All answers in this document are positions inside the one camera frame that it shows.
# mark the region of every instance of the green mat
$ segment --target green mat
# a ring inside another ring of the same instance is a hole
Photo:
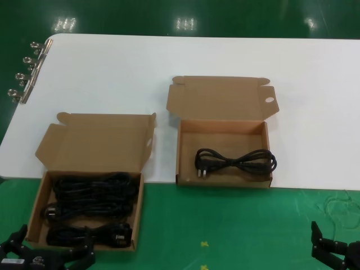
[[[38,186],[0,185],[0,242],[28,222]],[[146,184],[137,252],[98,252],[91,269],[327,269],[311,257],[311,221],[327,238],[359,240],[358,201],[346,191]]]

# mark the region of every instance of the metal clip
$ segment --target metal clip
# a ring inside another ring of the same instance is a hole
[[[19,94],[17,90],[13,89],[8,91],[8,95],[13,98],[12,100],[14,102],[26,104],[26,102],[28,101],[28,98],[33,91],[35,83],[38,79],[42,64],[44,63],[44,60],[49,53],[51,44],[52,39],[46,40],[45,44],[40,44],[37,42],[32,42],[30,44],[31,48],[38,50],[38,53],[35,54],[39,54],[39,57],[38,59],[31,57],[23,58],[22,61],[29,65],[28,70],[31,70],[31,75],[25,75],[23,73],[17,73],[15,75],[15,78],[20,81],[20,85],[25,86],[25,88],[22,94]]]
[[[37,42],[31,42],[30,47],[32,49],[35,49],[34,54],[38,55],[42,49],[45,48],[45,44],[37,43]]]
[[[32,71],[35,68],[35,65],[38,63],[38,60],[31,57],[24,57],[22,61],[26,64],[29,64],[28,70]]]
[[[38,63],[38,60],[35,58],[31,58],[31,57],[24,57],[22,59],[22,61],[26,64],[32,64],[32,65],[36,65]]]
[[[26,82],[28,80],[30,80],[31,76],[30,75],[25,75],[23,73],[17,73],[15,75],[15,79],[19,80],[20,81],[20,86],[25,86],[26,85]]]
[[[19,102],[20,99],[23,97],[17,92],[17,90],[14,89],[9,89],[9,91],[7,91],[7,94],[12,97],[13,102]]]

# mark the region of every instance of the brown cardboard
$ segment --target brown cardboard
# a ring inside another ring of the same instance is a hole
[[[36,151],[48,170],[140,172],[151,155],[156,114],[57,115]]]
[[[129,172],[138,181],[139,193],[133,213],[127,222],[133,229],[131,246],[114,249],[95,244],[95,250],[135,251],[140,228],[144,179],[140,173],[152,149],[156,114],[152,115],[57,115],[62,124],[51,124],[36,156],[47,167],[30,217],[27,241],[34,247],[46,248],[49,226],[41,218],[41,210],[55,201],[52,181],[58,176],[104,176]],[[108,223],[107,219],[79,217],[75,226],[89,228]]]
[[[196,151],[210,148],[228,158],[268,149],[263,120],[279,111],[266,78],[177,76],[169,88],[167,109],[181,117],[176,181],[179,185],[269,187],[272,174],[250,175],[230,167],[199,178]]]

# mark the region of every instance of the box hole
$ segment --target box hole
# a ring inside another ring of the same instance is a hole
[[[274,98],[273,97],[268,97],[265,102],[267,103],[270,103],[270,102],[273,102],[274,101]]]

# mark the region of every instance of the wire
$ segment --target wire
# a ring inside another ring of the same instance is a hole
[[[44,218],[62,222],[84,215],[86,217],[124,218],[133,210],[138,186],[128,173],[105,177],[66,176],[53,184],[56,202],[43,210]]]
[[[97,244],[126,248],[131,245],[131,235],[128,223],[109,223],[93,229],[59,224],[49,229],[46,242],[52,246],[77,246],[90,236]]]
[[[264,162],[250,162],[261,159]],[[276,166],[275,156],[266,149],[255,150],[238,159],[229,159],[212,149],[202,148],[197,151],[195,156],[195,167],[199,170],[198,176],[201,172],[205,176],[207,173],[226,167],[237,167],[250,174],[266,175],[274,171]]]

